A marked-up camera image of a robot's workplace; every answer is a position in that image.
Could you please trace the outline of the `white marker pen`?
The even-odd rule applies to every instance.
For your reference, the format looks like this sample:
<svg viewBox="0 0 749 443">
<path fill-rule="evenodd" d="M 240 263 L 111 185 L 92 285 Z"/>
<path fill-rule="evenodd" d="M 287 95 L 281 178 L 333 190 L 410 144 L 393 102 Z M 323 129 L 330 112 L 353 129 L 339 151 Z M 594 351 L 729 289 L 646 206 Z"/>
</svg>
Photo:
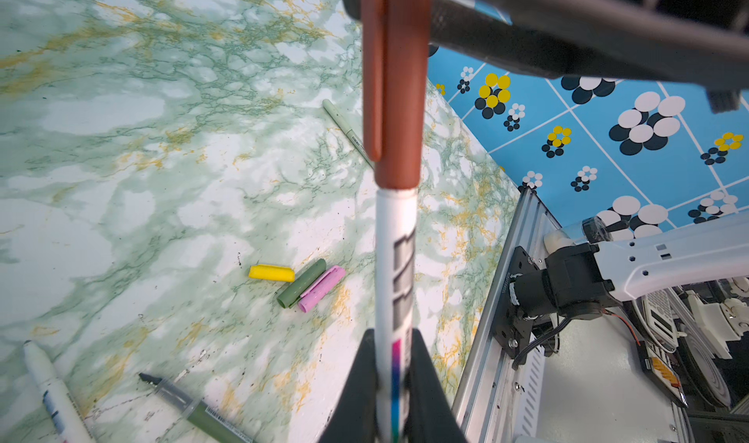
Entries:
<svg viewBox="0 0 749 443">
<path fill-rule="evenodd" d="M 417 238 L 417 190 L 376 194 L 376 424 L 381 442 L 401 442 L 409 416 Z"/>
</svg>

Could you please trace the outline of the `light green pen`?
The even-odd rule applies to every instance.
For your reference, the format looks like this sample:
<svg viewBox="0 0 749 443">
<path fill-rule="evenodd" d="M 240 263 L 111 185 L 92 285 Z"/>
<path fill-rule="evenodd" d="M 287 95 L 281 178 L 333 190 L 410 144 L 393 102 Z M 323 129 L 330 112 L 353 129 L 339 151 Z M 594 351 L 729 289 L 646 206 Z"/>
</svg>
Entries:
<svg viewBox="0 0 749 443">
<path fill-rule="evenodd" d="M 343 132 L 345 138 L 352 144 L 353 148 L 362 156 L 364 161 L 369 165 L 371 169 L 374 169 L 374 163 L 368 158 L 367 152 L 364 150 L 364 146 L 361 140 L 353 131 L 352 125 L 348 122 L 346 117 L 339 111 L 339 109 L 328 99 L 323 101 L 323 107 L 328 113 L 329 117 L 335 121 L 335 124 L 339 127 L 339 130 Z"/>
</svg>

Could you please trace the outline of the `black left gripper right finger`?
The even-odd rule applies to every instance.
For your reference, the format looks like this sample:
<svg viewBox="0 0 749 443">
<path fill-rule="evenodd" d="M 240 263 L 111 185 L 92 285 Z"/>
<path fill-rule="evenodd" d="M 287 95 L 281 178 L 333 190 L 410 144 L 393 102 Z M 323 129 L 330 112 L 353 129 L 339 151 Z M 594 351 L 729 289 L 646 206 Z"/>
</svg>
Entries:
<svg viewBox="0 0 749 443">
<path fill-rule="evenodd" d="M 410 411 L 409 442 L 462 442 L 466 438 L 453 415 L 421 332 L 412 329 L 411 367 L 407 378 Z"/>
</svg>

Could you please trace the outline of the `brown pen cap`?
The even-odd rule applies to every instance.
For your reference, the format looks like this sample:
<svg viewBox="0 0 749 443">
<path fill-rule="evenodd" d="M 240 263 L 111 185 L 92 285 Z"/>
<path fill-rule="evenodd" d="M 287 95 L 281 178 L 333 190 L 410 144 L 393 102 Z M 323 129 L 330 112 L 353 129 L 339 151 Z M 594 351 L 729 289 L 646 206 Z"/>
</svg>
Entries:
<svg viewBox="0 0 749 443">
<path fill-rule="evenodd" d="M 414 189 L 421 150 L 431 0 L 361 0 L 364 148 L 382 189 Z"/>
</svg>

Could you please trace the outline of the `pink pen cap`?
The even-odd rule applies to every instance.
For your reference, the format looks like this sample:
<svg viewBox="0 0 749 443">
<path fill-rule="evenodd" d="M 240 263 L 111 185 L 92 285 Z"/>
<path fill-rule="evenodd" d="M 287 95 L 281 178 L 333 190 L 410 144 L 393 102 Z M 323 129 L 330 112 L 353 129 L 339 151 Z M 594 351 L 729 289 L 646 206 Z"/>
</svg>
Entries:
<svg viewBox="0 0 749 443">
<path fill-rule="evenodd" d="M 339 265 L 334 265 L 318 277 L 310 287 L 308 287 L 300 296 L 298 308 L 302 312 L 313 310 L 339 282 L 345 278 L 346 271 Z"/>
</svg>

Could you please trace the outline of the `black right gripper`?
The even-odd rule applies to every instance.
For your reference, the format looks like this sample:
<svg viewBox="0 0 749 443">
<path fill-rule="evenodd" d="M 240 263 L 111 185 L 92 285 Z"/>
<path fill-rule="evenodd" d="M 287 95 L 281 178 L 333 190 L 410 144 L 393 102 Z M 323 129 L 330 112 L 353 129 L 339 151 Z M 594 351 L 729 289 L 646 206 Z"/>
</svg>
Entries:
<svg viewBox="0 0 749 443">
<path fill-rule="evenodd" d="M 748 88 L 748 0 L 431 0 L 428 41 L 542 78 L 694 84 L 715 112 Z"/>
</svg>

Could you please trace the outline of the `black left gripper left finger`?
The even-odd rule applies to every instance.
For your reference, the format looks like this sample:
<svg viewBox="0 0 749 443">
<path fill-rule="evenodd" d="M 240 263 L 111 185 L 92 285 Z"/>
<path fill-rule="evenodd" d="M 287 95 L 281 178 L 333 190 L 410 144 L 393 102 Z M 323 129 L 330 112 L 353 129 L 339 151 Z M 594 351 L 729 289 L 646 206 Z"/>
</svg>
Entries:
<svg viewBox="0 0 749 443">
<path fill-rule="evenodd" d="M 372 443 L 376 441 L 375 330 L 368 329 L 354 357 L 343 392 L 320 443 Z"/>
</svg>

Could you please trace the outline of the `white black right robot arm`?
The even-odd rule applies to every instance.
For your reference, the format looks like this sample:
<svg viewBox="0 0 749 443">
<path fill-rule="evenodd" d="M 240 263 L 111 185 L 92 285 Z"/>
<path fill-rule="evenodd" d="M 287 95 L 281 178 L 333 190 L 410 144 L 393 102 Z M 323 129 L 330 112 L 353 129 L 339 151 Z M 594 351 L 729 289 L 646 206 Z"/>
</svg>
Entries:
<svg viewBox="0 0 749 443">
<path fill-rule="evenodd" d="M 417 81 L 397 86 L 400 73 L 426 75 L 428 45 L 485 59 L 513 72 L 546 77 L 583 68 L 579 46 L 540 31 L 507 25 L 453 0 L 343 0 L 364 29 L 364 148 L 374 161 L 378 193 L 376 244 L 393 254 L 396 228 L 415 218 L 422 136 Z M 593 319 L 606 308 L 678 285 L 745 275 L 748 219 L 733 215 L 644 239 L 577 243 L 562 232 L 539 269 L 511 265 L 495 281 L 500 321 L 557 313 Z"/>
</svg>

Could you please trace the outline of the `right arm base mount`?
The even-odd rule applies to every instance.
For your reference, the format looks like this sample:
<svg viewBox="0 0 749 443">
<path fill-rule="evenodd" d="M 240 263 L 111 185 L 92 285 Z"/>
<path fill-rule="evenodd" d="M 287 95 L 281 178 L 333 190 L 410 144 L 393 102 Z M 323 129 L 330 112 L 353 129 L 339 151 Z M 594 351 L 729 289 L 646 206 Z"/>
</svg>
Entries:
<svg viewBox="0 0 749 443">
<path fill-rule="evenodd" d="M 547 270 L 541 269 L 523 247 L 513 248 L 499 279 L 493 337 L 503 351 L 515 359 L 532 341 L 536 318 L 555 311 Z"/>
</svg>

